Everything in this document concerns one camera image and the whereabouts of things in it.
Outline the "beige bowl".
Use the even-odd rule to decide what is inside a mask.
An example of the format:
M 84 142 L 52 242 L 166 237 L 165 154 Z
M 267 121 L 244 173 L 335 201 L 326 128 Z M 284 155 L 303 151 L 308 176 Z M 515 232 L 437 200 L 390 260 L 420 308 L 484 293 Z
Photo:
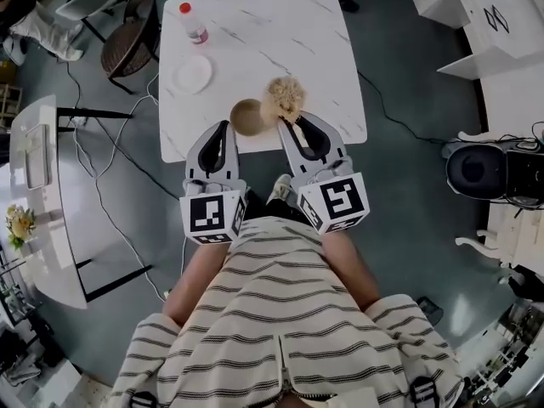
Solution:
M 241 136 L 253 137 L 269 130 L 261 116 L 261 102 L 257 99 L 242 99 L 231 109 L 229 121 Z

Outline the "person's right forearm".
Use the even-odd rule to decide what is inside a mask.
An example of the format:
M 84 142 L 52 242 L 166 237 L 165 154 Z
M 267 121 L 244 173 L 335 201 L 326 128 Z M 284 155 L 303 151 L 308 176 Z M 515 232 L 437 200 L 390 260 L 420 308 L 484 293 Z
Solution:
M 323 252 L 331 270 L 365 312 L 381 296 L 377 281 L 345 230 L 321 237 Z

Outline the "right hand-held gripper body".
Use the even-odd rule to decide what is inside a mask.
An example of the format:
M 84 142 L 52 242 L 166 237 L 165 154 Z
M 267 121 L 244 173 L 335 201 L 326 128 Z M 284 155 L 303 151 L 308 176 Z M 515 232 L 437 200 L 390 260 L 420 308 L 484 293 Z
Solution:
M 320 235 L 349 229 L 369 214 L 369 201 L 361 173 L 353 169 L 350 158 L 292 178 L 297 206 Z

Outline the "small black floor device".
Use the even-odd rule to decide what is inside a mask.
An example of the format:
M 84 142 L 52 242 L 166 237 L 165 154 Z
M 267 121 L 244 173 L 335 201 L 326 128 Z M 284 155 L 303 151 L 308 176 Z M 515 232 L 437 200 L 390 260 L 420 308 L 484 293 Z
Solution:
M 428 297 L 420 297 L 416 301 L 429 323 L 437 326 L 444 316 L 444 310 Z

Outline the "yellow flower bouquet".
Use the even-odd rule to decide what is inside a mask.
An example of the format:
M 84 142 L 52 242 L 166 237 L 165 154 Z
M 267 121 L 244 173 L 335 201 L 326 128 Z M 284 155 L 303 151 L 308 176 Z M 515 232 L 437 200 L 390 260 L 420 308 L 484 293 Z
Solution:
M 32 209 L 13 204 L 7 209 L 5 224 L 8 230 L 8 243 L 15 250 L 19 250 L 32 236 L 36 228 L 36 216 Z

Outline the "white marble table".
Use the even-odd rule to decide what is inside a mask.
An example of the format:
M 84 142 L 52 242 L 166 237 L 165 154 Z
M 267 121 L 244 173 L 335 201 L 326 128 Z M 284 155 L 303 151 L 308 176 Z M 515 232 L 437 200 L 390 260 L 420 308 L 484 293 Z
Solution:
M 190 3 L 208 39 L 194 44 L 180 20 Z M 367 139 L 354 53 L 338 0 L 167 0 L 163 7 L 159 69 L 161 157 L 181 162 L 213 124 L 242 99 L 260 99 L 276 77 L 298 79 L 304 109 L 331 124 L 345 144 Z M 212 79 L 195 94 L 178 92 L 173 69 L 206 56 Z

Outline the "person's black trousers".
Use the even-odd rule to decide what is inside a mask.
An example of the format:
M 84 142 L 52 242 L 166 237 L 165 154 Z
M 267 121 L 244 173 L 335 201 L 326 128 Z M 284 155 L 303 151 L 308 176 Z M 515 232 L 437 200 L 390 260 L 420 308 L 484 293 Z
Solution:
M 258 195 L 250 190 L 247 193 L 247 208 L 244 215 L 244 220 L 255 218 L 276 217 L 283 218 L 301 224 L 310 225 L 307 217 L 296 207 L 291 207 L 286 201 L 279 198 L 270 200 L 264 203 Z

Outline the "white carved bench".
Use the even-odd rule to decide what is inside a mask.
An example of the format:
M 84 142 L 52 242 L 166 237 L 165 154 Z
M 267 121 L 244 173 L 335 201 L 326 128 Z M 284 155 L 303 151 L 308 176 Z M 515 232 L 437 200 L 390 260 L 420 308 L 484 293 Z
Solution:
M 530 211 L 493 201 L 487 227 L 476 236 L 457 237 L 455 243 L 498 260 L 502 267 L 521 265 L 544 276 L 544 207 Z

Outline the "cream striped shirt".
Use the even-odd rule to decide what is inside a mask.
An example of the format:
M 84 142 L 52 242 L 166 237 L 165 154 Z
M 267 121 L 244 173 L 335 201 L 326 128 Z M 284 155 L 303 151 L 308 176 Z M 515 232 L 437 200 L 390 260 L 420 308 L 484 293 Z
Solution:
M 362 312 L 310 226 L 256 218 L 182 327 L 164 314 L 137 325 L 106 408 L 141 391 L 158 408 L 273 408 L 288 394 L 318 408 L 412 408 L 420 376 L 453 407 L 455 355 L 411 297 Z

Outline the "black metal rack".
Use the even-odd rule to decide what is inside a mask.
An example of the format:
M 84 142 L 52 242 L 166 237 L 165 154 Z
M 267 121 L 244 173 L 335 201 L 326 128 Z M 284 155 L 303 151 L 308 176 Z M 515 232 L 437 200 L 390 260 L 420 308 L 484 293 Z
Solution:
M 30 260 L 0 243 L 0 321 L 11 329 L 42 306 L 28 267 Z

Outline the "white tray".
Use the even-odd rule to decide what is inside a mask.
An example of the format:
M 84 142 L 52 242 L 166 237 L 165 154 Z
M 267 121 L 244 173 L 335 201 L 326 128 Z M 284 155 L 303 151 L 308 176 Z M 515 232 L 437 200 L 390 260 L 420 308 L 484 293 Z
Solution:
M 48 135 L 45 124 L 37 124 L 24 137 L 24 169 L 28 190 L 48 184 Z

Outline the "clear bottle with red cap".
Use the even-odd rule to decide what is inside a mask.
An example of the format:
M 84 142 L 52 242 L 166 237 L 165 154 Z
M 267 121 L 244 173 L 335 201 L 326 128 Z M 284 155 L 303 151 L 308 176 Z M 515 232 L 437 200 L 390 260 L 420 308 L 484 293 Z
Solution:
M 207 28 L 203 25 L 190 3 L 183 2 L 179 5 L 180 20 L 187 37 L 194 44 L 203 44 L 208 39 Z

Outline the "grey and black backpack rig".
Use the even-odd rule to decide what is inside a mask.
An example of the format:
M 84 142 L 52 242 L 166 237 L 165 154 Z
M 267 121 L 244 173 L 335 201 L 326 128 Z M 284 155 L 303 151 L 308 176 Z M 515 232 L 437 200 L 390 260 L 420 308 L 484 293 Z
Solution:
M 481 201 L 544 210 L 544 143 L 506 136 L 443 145 L 446 181 L 457 193 Z

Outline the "white plate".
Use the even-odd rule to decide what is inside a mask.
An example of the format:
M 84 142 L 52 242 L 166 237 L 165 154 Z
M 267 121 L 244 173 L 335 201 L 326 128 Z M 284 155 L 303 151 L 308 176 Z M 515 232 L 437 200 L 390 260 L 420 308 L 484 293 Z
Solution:
M 173 87 L 183 94 L 198 94 L 211 81 L 213 67 L 203 55 L 193 55 L 182 60 L 172 71 Z

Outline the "brown wicker chair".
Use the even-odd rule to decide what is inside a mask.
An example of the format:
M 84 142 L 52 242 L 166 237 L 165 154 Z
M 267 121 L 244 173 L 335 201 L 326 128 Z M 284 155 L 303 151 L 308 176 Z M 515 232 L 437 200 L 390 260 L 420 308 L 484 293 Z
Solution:
M 161 30 L 156 0 L 128 0 L 123 22 L 106 39 L 100 56 L 108 81 L 134 95 L 117 79 L 133 75 L 151 60 L 159 62 Z

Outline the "beige fluffy noodle ball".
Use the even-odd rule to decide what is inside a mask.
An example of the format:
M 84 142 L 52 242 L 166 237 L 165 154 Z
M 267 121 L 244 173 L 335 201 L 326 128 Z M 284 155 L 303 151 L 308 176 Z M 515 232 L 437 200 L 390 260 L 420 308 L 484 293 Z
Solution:
M 281 118 L 295 123 L 304 107 L 306 97 L 306 91 L 297 78 L 276 77 L 264 90 L 260 116 L 267 127 L 275 126 Z

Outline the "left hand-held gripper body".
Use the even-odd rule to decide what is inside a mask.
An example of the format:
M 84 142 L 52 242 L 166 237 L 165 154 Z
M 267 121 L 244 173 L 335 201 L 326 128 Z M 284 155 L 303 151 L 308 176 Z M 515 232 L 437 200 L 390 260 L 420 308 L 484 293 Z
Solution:
M 184 233 L 199 245 L 231 243 L 241 230 L 247 209 L 247 184 L 241 179 L 184 181 L 179 199 Z

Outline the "white counter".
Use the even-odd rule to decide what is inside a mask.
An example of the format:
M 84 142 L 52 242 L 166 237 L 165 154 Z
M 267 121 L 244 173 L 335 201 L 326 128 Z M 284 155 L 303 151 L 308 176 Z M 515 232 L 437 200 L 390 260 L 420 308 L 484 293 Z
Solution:
M 412 0 L 418 14 L 468 40 L 438 69 L 480 83 L 488 134 L 544 133 L 544 0 Z

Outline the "person's white shoe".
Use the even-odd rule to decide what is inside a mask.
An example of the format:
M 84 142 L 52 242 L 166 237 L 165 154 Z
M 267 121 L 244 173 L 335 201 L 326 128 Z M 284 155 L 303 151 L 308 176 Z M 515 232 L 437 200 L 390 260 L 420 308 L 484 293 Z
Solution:
M 273 189 L 267 200 L 267 205 L 281 202 L 289 204 L 293 198 L 293 189 L 291 186 L 292 176 L 288 173 L 282 174 L 273 186 Z

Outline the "person's left forearm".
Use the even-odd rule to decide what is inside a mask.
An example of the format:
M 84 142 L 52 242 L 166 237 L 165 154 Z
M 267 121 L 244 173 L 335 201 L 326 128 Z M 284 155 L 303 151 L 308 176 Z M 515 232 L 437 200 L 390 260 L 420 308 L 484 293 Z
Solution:
M 230 243 L 200 245 L 188 267 L 171 290 L 162 313 L 182 327 L 195 310 L 202 295 L 222 269 Z

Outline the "white oval table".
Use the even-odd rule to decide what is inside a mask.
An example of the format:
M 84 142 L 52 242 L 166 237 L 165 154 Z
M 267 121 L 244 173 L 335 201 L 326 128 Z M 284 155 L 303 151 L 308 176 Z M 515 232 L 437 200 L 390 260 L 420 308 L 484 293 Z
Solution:
M 135 278 L 145 275 L 149 265 L 114 280 L 92 292 L 86 290 L 80 269 L 92 260 L 75 259 L 66 227 L 63 194 L 60 186 L 59 135 L 69 133 L 60 127 L 59 119 L 69 116 L 128 118 L 129 115 L 109 110 L 78 110 L 57 106 L 56 96 L 50 94 L 28 105 L 14 119 L 10 133 L 9 187 L 12 200 L 30 208 L 36 215 L 37 227 L 23 246 L 30 257 L 28 267 L 36 289 L 58 303 L 75 309 L 86 309 L 93 300 L 112 292 Z M 24 137 L 37 124 L 47 126 L 48 184 L 28 190 L 24 169 Z

